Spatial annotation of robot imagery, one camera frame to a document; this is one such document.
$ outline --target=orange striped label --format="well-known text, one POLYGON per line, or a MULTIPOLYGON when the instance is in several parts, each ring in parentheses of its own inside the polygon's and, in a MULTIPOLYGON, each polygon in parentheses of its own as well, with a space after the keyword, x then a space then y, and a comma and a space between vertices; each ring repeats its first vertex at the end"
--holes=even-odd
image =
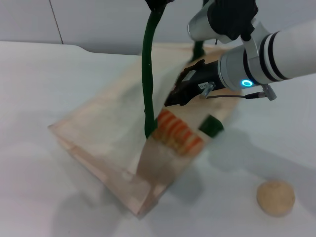
POLYGON ((179 126, 175 132, 174 132, 174 135, 173 137, 176 138, 178 136, 178 134, 183 131, 184 129, 186 129, 188 126, 184 123, 183 125, 179 126))
POLYGON ((195 147, 200 142, 203 142, 203 140, 200 137, 197 136, 189 145, 186 146, 185 153, 190 151, 193 147, 195 147))
POLYGON ((170 136, 172 131, 180 124, 182 123, 182 120, 181 119, 177 119, 171 126, 170 128, 168 129, 167 131, 167 135, 170 136))
POLYGON ((165 121, 163 121, 159 127, 165 129, 168 123, 170 123, 175 118, 176 116, 170 113, 170 116, 165 121))
POLYGON ((182 142, 186 142, 186 140, 192 135, 191 130, 188 130, 182 137, 182 142))
POLYGON ((169 115, 169 114, 171 114, 169 110, 162 110, 160 114, 158 115, 157 120, 160 121, 162 120, 164 116, 169 115))

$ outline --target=cable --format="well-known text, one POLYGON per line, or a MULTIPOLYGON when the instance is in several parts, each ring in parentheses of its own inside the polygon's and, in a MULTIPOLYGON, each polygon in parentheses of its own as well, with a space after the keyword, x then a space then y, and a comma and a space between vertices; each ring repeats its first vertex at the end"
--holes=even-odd
MULTIPOLYGON (((208 0, 203 0, 203 6, 205 6, 207 3, 208 3, 208 0)), ((204 41, 197 41, 194 43, 193 56, 190 60, 190 63, 205 55, 203 44, 204 44, 204 41)))
POLYGON ((245 98, 244 95, 212 95, 212 96, 207 96, 207 99, 214 99, 214 98, 221 98, 221 97, 245 98))
POLYGON ((265 98, 266 95, 264 92, 255 92, 248 95, 212 95, 207 96, 207 99, 221 98, 221 97, 235 97, 235 98, 245 98, 245 99, 260 99, 265 98))
POLYGON ((156 27, 162 17, 165 6, 151 12, 144 35, 142 53, 142 83, 145 104, 145 135, 146 138, 157 128, 153 107, 153 69, 152 69, 152 44, 156 27))

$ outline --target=white table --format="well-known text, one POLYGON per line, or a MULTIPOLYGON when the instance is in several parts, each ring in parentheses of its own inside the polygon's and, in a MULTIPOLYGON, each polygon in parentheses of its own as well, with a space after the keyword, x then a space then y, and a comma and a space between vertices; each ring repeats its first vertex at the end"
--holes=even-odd
POLYGON ((273 102, 241 101, 226 133, 141 220, 62 150, 47 126, 137 58, 0 42, 0 236, 314 237, 316 76, 273 84, 273 102), (265 178, 295 186, 290 215, 260 210, 265 178))

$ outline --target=black stripe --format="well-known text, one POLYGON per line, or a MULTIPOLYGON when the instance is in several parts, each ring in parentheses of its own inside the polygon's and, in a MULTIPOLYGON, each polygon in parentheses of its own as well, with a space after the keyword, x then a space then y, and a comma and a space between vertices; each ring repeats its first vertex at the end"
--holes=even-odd
POLYGON ((253 78, 253 76, 250 72, 250 69, 248 66, 248 57, 247 57, 246 50, 243 51, 243 68, 245 69, 246 75, 247 75, 249 80, 251 80, 256 85, 263 85, 263 84, 260 84, 259 82, 257 82, 256 79, 253 78))
POLYGON ((275 79, 268 71, 267 65, 265 63, 265 55, 264 55, 264 48, 265 48, 265 42, 267 40, 269 35, 267 35, 266 37, 264 37, 264 39, 262 40, 261 44, 260 44, 260 52, 259 52, 259 59, 260 59, 260 66, 261 69, 263 71, 263 73, 266 75, 266 77, 271 80, 271 81, 278 81, 277 79, 275 79))
POLYGON ((271 67, 274 71, 274 73, 281 79, 283 80, 288 80, 290 78, 286 78, 285 76, 283 76, 283 74, 279 71, 279 69, 277 68, 277 65, 276 65, 276 62, 275 62, 275 58, 273 56, 273 43, 275 41, 275 37, 277 35, 278 32, 275 32, 272 36, 271 36, 271 39, 270 39, 270 42, 269 42, 269 46, 268 46, 268 56, 269 56, 269 61, 270 61, 270 64, 271 64, 271 67))

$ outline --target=paper bag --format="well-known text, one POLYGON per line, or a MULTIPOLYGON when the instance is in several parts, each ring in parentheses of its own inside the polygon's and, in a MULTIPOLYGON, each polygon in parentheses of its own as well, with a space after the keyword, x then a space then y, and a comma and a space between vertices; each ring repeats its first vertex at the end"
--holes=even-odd
MULTIPOLYGON (((207 47, 206 63, 226 50, 207 47)), ((155 117, 177 76, 192 56, 186 44, 156 44, 152 51, 155 117)), ((238 94, 228 89, 212 94, 238 94)), ((194 98, 170 106, 176 117, 205 141, 198 127, 208 114, 220 121, 229 116, 236 98, 194 98)), ((90 101, 50 126, 60 144, 97 176, 135 215, 146 213, 162 192, 193 160, 152 137, 146 140, 141 58, 90 101)))

